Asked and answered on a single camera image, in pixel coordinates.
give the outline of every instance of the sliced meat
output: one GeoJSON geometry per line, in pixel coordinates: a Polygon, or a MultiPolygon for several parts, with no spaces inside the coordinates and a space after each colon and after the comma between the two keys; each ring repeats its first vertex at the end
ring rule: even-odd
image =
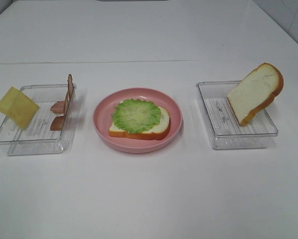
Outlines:
{"type": "Polygon", "coordinates": [[[74,91],[74,84],[73,84],[73,78],[71,76],[71,74],[68,75],[68,79],[67,79],[67,88],[68,88],[68,97],[69,100],[71,99],[71,96],[73,95],[73,91],[74,91]]]}
{"type": "Polygon", "coordinates": [[[65,100],[64,100],[64,116],[66,116],[67,110],[69,105],[69,99],[68,99],[68,92],[66,94],[65,100]]]}
{"type": "Polygon", "coordinates": [[[63,128],[63,124],[65,121],[64,116],[56,116],[53,122],[50,125],[50,130],[51,131],[59,131],[63,128]]]}
{"type": "Polygon", "coordinates": [[[53,111],[55,114],[62,114],[65,112],[65,101],[57,101],[53,106],[50,108],[50,111],[53,111]]]}

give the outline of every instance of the clear plastic container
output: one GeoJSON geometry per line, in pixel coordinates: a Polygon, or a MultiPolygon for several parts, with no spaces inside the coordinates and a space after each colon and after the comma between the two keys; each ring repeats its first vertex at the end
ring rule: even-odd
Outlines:
{"type": "Polygon", "coordinates": [[[22,130],[9,117],[5,117],[0,126],[1,149],[9,156],[64,152],[73,141],[77,124],[76,85],[61,131],[50,130],[54,118],[62,115],[53,113],[50,107],[55,102],[65,99],[67,84],[23,86],[20,90],[39,105],[39,110],[26,130],[22,130]]]}
{"type": "Polygon", "coordinates": [[[240,81],[197,83],[198,97],[208,137],[214,149],[265,148],[274,143],[278,129],[267,111],[256,114],[247,126],[240,126],[227,94],[240,81]]]}

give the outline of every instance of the white tabletop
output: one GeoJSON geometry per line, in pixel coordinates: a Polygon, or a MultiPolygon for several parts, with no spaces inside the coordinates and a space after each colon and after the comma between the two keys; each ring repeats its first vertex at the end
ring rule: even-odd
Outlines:
{"type": "Polygon", "coordinates": [[[71,73],[84,103],[64,153],[0,150],[0,239],[298,239],[298,60],[271,62],[285,78],[267,109],[280,131],[273,147],[212,149],[198,109],[195,83],[240,80],[260,63],[0,65],[0,98],[12,85],[62,84],[71,73]],[[129,87],[180,105],[183,129],[168,146],[128,154],[96,134],[95,106],[129,87]]]}
{"type": "Polygon", "coordinates": [[[252,0],[16,1],[0,15],[0,64],[298,58],[252,0]]]}

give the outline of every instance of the white bread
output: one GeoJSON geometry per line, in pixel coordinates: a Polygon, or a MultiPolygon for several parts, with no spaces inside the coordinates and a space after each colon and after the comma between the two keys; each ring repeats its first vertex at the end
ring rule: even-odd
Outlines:
{"type": "Polygon", "coordinates": [[[161,110],[160,123],[154,125],[151,129],[142,133],[128,133],[127,131],[118,128],[114,123],[112,123],[109,128],[109,135],[112,137],[125,137],[145,140],[164,139],[170,131],[170,115],[165,108],[159,107],[159,109],[161,110]]]}
{"type": "Polygon", "coordinates": [[[227,95],[240,125],[247,125],[255,114],[281,92],[284,85],[280,71],[269,63],[261,64],[227,95]]]}

